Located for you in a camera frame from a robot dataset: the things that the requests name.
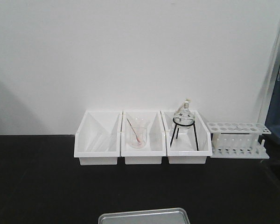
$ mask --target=plastic storage tray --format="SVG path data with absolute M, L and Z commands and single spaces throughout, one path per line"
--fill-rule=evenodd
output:
M 172 119 L 175 112 L 161 111 L 166 133 L 167 156 L 170 164 L 205 164 L 206 157 L 212 155 L 210 132 L 198 111 L 191 112 L 195 115 L 199 151 L 196 149 L 193 126 L 186 130 L 180 129 L 178 139 L 174 137 L 170 147 L 170 140 L 174 129 Z
M 184 209 L 158 209 L 103 214 L 98 224 L 190 224 Z
M 128 144 L 128 133 L 130 130 L 126 118 L 149 120 L 147 127 L 147 143 L 143 148 L 133 148 Z M 126 164 L 161 164 L 162 157 L 166 156 L 165 132 L 162 124 L 161 114 L 158 111 L 126 111 L 123 112 L 121 131 L 121 156 L 125 158 Z
M 116 165 L 120 156 L 122 112 L 86 111 L 75 136 L 81 165 Z

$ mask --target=white plastic bin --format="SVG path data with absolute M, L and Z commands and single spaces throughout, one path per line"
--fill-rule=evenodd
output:
M 86 111 L 77 130 L 74 157 L 81 165 L 116 165 L 122 112 Z
M 191 110 L 191 112 L 195 115 L 199 151 L 196 149 L 193 126 L 191 126 L 190 129 L 180 129 L 178 139 L 174 137 L 172 146 L 170 147 L 170 141 L 174 129 L 172 119 L 175 112 L 161 111 L 166 132 L 167 156 L 170 164 L 205 164 L 206 157 L 212 155 L 210 132 L 205 126 L 198 111 Z
M 149 121 L 147 127 L 147 143 L 143 148 L 134 148 L 129 145 L 130 125 L 126 118 L 145 119 Z M 166 156 L 166 137 L 162 124 L 161 114 L 158 111 L 123 112 L 121 132 L 121 156 L 126 164 L 161 164 L 162 157 Z

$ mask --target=white wall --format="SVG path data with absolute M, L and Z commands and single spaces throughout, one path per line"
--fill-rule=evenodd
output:
M 256 122 L 280 0 L 0 0 L 0 134 L 74 134 L 85 109 Z

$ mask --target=metal tray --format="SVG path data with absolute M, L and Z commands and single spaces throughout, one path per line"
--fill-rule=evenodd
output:
M 128 211 L 103 214 L 98 224 L 190 224 L 182 208 Z

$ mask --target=blue container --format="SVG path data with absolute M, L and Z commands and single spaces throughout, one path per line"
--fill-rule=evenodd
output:
M 268 137 L 280 145 L 280 81 L 276 81 L 266 117 L 266 126 L 272 132 Z

